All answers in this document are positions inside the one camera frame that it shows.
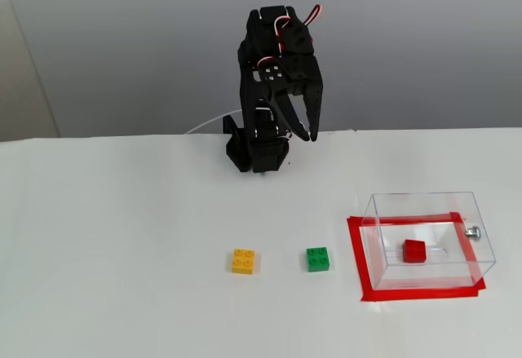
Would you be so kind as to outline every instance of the silver screw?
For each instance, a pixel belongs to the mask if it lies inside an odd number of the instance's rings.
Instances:
[[[480,228],[478,226],[473,226],[469,229],[466,229],[466,231],[464,232],[464,236],[466,236],[470,240],[478,241],[480,240]]]

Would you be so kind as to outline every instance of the red tape square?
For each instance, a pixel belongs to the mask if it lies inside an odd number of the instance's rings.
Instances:
[[[348,221],[348,231],[352,239],[353,254],[356,258],[357,271],[361,279],[362,298],[366,302],[399,301],[406,299],[435,299],[435,298],[466,298],[478,297],[479,291],[486,288],[484,279],[469,287],[454,287],[451,289],[394,289],[394,290],[374,290],[369,278],[368,265],[366,264],[365,250],[361,240],[362,217],[350,217]],[[443,215],[425,215],[421,217],[388,218],[381,220],[381,226],[403,225],[411,223],[430,223],[434,221],[453,222],[460,241],[462,251],[466,260],[476,261],[475,253],[471,243],[464,237],[462,227],[462,217],[459,213]],[[476,264],[470,265],[471,277],[476,273]]]

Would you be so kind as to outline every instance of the black robotic arm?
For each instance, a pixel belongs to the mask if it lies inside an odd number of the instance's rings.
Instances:
[[[292,133],[305,141],[317,139],[323,85],[308,25],[320,12],[321,6],[316,5],[304,22],[293,7],[263,7],[250,13],[237,52],[245,128],[238,129],[230,116],[223,118],[223,132],[232,134],[227,154],[241,172],[278,170]],[[303,96],[310,134],[289,94]]]

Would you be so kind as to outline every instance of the white table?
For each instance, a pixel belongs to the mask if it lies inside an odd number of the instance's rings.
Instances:
[[[240,174],[227,140],[0,144],[0,357],[518,351],[522,130],[322,133],[293,139],[265,175]],[[346,217],[373,192],[457,190],[475,192],[489,228],[488,289],[360,303]],[[330,272],[306,272],[315,246]],[[234,248],[256,251],[253,276],[228,270]]]

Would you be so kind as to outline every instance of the white wall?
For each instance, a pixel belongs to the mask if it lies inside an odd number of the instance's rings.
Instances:
[[[12,1],[64,136],[179,133],[239,108],[249,11],[317,2],[322,130],[522,126],[522,0]]]
[[[9,0],[0,0],[0,142],[58,136]]]

